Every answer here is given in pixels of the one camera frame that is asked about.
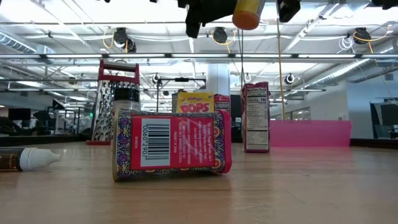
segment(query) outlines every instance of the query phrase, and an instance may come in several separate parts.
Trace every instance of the white column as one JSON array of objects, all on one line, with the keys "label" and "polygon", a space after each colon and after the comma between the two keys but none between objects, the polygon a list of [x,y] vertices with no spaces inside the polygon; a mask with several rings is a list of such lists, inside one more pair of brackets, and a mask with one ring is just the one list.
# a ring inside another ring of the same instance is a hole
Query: white column
[{"label": "white column", "polygon": [[208,64],[206,91],[229,96],[231,94],[230,78],[228,64]]}]

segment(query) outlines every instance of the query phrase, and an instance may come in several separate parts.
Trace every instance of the barcode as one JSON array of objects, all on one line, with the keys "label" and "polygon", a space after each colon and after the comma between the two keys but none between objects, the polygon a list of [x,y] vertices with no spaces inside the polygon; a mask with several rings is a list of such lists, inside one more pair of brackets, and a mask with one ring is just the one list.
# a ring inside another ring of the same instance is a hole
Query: barcode
[{"label": "barcode", "polygon": [[142,119],[141,167],[170,165],[170,119]]}]

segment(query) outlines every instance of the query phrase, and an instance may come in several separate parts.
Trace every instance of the wooden table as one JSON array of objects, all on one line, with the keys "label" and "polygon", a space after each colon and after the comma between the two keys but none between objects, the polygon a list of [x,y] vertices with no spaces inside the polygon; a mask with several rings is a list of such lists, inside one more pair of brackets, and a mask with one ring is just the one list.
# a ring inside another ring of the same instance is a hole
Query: wooden table
[{"label": "wooden table", "polygon": [[108,147],[41,145],[63,161],[0,173],[0,223],[398,223],[398,151],[233,149],[227,175],[114,183]]}]

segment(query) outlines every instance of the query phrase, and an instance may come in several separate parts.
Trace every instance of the nutrition facts label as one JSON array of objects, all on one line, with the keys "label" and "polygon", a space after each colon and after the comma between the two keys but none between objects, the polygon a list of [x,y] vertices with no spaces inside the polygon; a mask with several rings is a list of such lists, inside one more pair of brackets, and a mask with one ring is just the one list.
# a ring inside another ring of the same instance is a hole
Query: nutrition facts label
[{"label": "nutrition facts label", "polygon": [[269,150],[267,88],[248,88],[246,149]]}]

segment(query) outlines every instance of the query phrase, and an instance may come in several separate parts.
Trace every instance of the white cap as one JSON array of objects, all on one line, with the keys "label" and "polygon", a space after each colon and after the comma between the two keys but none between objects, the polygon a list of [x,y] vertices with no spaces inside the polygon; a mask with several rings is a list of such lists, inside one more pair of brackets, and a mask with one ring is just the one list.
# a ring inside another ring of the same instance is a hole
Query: white cap
[{"label": "white cap", "polygon": [[23,171],[47,167],[53,162],[61,161],[61,155],[49,149],[26,148],[21,154],[19,165]]}]

